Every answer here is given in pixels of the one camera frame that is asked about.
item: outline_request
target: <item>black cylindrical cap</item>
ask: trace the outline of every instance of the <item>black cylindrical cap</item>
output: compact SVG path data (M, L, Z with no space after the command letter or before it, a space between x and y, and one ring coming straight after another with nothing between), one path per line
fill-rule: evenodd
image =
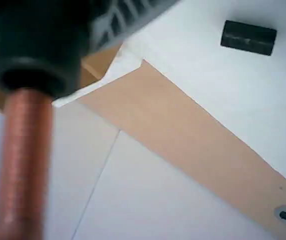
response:
M0 87L32 87L53 98L73 93L88 47L81 6L71 0L0 2ZM22 74L30 77L16 77Z

